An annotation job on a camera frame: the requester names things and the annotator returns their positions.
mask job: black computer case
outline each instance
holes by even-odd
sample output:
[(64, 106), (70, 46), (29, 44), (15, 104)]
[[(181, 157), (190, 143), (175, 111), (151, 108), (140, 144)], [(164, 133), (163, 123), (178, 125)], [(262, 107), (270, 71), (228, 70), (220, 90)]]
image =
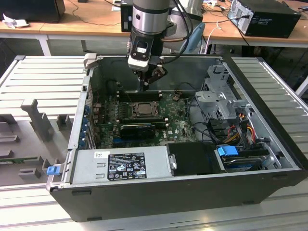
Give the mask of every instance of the black computer case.
[(276, 0), (233, 0), (228, 18), (245, 36), (288, 38), (301, 14)]
[(0, 19), (3, 14), (28, 22), (58, 23), (65, 12), (64, 0), (2, 0)]

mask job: metal cylinder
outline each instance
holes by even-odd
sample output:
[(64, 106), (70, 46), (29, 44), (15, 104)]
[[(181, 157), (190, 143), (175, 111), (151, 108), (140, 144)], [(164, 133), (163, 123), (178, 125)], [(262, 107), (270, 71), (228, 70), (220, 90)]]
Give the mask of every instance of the metal cylinder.
[(167, 26), (168, 11), (165, 13), (145, 13), (133, 7), (133, 26), (144, 34), (158, 34)]
[(169, 8), (169, 0), (134, 0), (133, 4), (147, 10), (164, 10)]
[(134, 0), (133, 26), (144, 34), (159, 34), (167, 25), (168, 0)]

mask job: green circuit board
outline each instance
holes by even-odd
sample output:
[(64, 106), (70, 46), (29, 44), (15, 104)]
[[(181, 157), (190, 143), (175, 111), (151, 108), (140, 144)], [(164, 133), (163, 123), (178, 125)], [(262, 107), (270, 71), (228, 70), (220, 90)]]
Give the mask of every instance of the green circuit board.
[(118, 115), (116, 108), (122, 103), (117, 98), (110, 97), (104, 102), (105, 120), (98, 124), (100, 129), (100, 148), (127, 148), (127, 147), (148, 147), (162, 146), (169, 142), (190, 142), (197, 141), (194, 131), (186, 116), (185, 99), (173, 100), (174, 93), (162, 93), (161, 100), (158, 101), (160, 114), (163, 118), (168, 118), (168, 127), (155, 129), (153, 139), (123, 141), (120, 138), (119, 129), (121, 123), (117, 123)]

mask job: blue clip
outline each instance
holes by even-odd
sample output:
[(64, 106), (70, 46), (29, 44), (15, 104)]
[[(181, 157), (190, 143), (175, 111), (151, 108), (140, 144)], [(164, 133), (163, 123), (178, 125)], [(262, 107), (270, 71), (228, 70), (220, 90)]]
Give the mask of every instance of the blue clip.
[(90, 107), (88, 105), (85, 105), (85, 114), (89, 114), (91, 111)]
[(86, 143), (83, 140), (79, 140), (78, 147), (83, 148), (86, 145)]
[(85, 138), (86, 137), (86, 133), (85, 132), (81, 132), (79, 137), (80, 138)]
[(59, 175), (60, 174), (60, 166), (50, 166), (47, 169), (47, 176)]
[(88, 124), (88, 120), (86, 118), (82, 118), (82, 124)]
[(238, 155), (235, 146), (221, 146), (217, 149), (219, 156)]

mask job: computer tower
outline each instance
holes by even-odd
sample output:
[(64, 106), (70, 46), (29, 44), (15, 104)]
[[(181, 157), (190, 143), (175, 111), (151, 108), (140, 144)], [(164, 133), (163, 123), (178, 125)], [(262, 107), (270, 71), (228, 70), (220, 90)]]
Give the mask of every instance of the computer tower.
[(233, 0), (228, 13), (245, 36), (274, 38), (288, 38), (300, 17), (276, 0)]

